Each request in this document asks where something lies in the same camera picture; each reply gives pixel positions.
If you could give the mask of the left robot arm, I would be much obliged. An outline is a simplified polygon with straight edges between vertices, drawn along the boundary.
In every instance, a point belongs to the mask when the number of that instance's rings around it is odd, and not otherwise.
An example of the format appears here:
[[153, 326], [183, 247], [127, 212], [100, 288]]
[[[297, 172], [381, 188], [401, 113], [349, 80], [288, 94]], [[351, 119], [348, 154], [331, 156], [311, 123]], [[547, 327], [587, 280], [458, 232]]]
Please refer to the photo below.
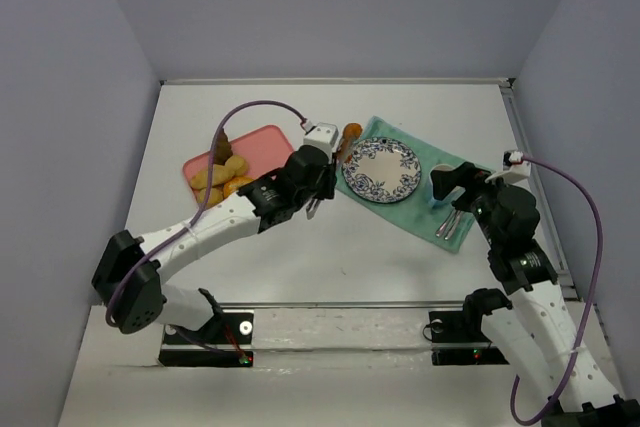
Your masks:
[[91, 284], [123, 334], [158, 323], [204, 331], [222, 315], [212, 294], [185, 290], [169, 280], [181, 269], [236, 240], [289, 221], [299, 210], [333, 197], [336, 159], [304, 145], [285, 165], [241, 187], [187, 221], [134, 237], [123, 230], [108, 241]]

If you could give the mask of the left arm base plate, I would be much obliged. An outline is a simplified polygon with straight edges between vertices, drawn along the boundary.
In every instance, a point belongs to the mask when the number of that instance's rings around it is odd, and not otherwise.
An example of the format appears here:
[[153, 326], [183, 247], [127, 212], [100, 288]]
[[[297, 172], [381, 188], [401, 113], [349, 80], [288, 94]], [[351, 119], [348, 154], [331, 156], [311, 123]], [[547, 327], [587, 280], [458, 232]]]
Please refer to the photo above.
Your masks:
[[164, 328], [158, 362], [164, 367], [251, 368], [254, 311], [224, 310], [222, 320], [206, 332]]

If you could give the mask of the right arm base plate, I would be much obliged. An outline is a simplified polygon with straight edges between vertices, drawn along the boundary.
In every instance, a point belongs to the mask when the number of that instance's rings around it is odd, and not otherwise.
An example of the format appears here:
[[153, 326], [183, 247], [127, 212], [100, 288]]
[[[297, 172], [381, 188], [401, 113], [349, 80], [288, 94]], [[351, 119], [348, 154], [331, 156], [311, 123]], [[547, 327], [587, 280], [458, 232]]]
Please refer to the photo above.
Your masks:
[[461, 310], [435, 310], [422, 331], [436, 367], [507, 365], [500, 350], [468, 324]]

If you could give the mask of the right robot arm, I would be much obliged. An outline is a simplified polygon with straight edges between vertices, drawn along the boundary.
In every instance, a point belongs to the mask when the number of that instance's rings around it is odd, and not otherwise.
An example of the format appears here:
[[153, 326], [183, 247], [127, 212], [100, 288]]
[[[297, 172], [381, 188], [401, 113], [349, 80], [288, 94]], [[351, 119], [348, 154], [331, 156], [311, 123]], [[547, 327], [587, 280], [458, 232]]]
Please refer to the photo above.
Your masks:
[[636, 426], [639, 403], [624, 398], [603, 374], [584, 344], [592, 300], [574, 321], [557, 272], [534, 235], [540, 222], [535, 197], [519, 187], [533, 159], [508, 152], [500, 172], [470, 162], [434, 171], [432, 196], [460, 195], [453, 207], [471, 214], [488, 243], [489, 267], [498, 289], [479, 289], [465, 298], [467, 328], [485, 336], [542, 399], [521, 426]]

